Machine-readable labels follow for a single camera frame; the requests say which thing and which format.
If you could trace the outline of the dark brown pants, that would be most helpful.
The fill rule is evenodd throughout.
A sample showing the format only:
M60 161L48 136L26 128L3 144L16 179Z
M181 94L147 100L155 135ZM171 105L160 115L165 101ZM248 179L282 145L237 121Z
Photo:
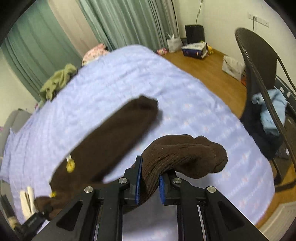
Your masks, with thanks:
M52 220L85 186L106 187L103 177L124 160L134 162L137 156L142 157L140 204L154 194L160 176L167 171L199 179L224 169L226 150L204 136L166 135L145 144L158 117L156 99L141 95L126 102L55 169L50 180L52 195L35 198L37 211Z

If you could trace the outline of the purple floral bed sheet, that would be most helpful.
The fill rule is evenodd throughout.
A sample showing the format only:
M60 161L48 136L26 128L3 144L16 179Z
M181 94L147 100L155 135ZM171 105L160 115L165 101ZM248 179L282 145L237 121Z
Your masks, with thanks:
M267 159L230 108L201 81L140 45L126 46L82 67L53 101L36 111L18 133L11 133L1 164L16 215L23 220L20 191L51 196L50 180L66 156L91 132L139 96L158 101L156 128L149 144L166 135L204 136L224 147L221 172L199 179L177 171L192 186L217 188L254 226L274 196ZM124 160L103 177L106 186L123 177L135 161ZM162 204L159 185L143 204L123 207L122 240L179 240L176 206Z

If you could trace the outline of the grey bed headboard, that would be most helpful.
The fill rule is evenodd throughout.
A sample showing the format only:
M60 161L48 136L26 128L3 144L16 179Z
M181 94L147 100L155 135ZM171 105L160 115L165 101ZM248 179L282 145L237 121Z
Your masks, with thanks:
M31 113L20 108L11 112L4 124L3 130L1 131L1 157L4 156L4 149L10 134L10 130L12 130L14 133L17 133L31 117L31 115Z

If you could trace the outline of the dark wicker chair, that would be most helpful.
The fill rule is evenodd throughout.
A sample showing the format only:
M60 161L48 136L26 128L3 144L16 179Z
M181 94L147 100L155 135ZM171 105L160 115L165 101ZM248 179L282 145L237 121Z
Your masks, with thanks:
M283 174L276 156L281 146L295 163L295 129L285 125L287 99L275 88L276 66L282 61L266 40L246 28L237 28L235 38L245 63L247 99L241 123L252 136L262 154L276 169L276 192L295 187L295 180L283 184Z

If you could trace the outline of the olive green garment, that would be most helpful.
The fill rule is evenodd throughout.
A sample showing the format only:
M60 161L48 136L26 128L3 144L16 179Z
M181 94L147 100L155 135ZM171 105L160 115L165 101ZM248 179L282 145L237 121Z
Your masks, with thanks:
M77 73L77 68L72 64L67 64L63 69L56 71L41 87L39 91L41 101L43 103L52 101Z

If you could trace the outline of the white plastic bag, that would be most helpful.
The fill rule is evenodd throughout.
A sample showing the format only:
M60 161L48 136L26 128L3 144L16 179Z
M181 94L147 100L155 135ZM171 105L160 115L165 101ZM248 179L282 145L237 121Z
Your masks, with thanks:
M222 70L236 80L240 81L245 65L230 56L223 56Z

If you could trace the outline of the blue cardboard box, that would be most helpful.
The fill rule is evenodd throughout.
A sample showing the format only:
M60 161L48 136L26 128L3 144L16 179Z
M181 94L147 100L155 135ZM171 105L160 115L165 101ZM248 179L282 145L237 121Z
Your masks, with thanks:
M181 48L184 56L196 59L203 59L208 53L206 42L192 43Z

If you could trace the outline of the pink patterned cloth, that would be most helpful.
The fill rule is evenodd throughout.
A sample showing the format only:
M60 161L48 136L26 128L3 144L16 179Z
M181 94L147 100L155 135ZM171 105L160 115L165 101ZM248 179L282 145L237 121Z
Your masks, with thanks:
M86 66L87 64L99 59L102 56L105 56L109 53L107 47L100 43L97 46L93 47L89 50L82 59L82 66Z

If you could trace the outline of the white shopping bag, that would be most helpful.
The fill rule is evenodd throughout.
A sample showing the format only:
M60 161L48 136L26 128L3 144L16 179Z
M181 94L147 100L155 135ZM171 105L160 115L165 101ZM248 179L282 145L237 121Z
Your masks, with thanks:
M175 34L175 33L173 34L166 33L166 34L168 36L168 39L166 40L166 42L167 42L168 50L170 53L174 53L182 49L183 43L180 37L178 36L178 34Z

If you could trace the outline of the black bin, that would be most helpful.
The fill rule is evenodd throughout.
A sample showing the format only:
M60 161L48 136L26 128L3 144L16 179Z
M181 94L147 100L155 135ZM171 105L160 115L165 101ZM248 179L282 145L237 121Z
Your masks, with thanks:
M205 41L205 32L202 25L185 25L188 44Z

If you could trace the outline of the green curtain left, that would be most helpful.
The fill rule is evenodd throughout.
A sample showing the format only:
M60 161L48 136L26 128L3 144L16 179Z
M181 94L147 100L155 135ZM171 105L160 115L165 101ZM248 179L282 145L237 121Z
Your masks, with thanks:
M36 100L43 84L81 56L58 23L47 1L35 1L15 22L1 50L9 66Z

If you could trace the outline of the green curtain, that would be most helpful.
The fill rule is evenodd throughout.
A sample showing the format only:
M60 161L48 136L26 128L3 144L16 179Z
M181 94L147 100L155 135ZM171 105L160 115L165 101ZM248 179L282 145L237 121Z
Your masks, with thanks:
M35 1L15 22L1 50L9 66L36 100L43 84L81 56L58 23L47 1Z
M108 49L143 45L156 51L178 37L173 1L79 1L96 39Z

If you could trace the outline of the green curtain right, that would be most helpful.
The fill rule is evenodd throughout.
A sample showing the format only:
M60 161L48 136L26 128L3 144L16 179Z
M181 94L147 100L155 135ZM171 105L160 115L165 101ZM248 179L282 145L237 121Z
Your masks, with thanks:
M108 49L143 45L156 51L178 37L173 1L79 1L96 39Z

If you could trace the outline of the beige sheer curtain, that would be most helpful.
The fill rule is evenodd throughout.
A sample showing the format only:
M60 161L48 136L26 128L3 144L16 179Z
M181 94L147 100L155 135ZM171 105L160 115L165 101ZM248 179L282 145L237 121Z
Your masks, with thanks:
M48 1L48 4L80 56L83 57L85 53L98 45L98 40L82 13L78 1L52 0Z

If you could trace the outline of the white wall socket strip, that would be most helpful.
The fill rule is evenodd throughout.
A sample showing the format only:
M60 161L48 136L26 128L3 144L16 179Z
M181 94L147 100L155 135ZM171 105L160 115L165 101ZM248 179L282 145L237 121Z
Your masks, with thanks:
M255 16L255 15L253 15L253 14L251 14L251 13L248 13L247 16L248 16L248 18L251 19L252 21L257 22L257 23L260 23L260 24L262 24L263 26L266 26L267 28L269 28L269 21L267 21L267 20L265 20L265 19L263 19L263 18L261 18L261 17Z

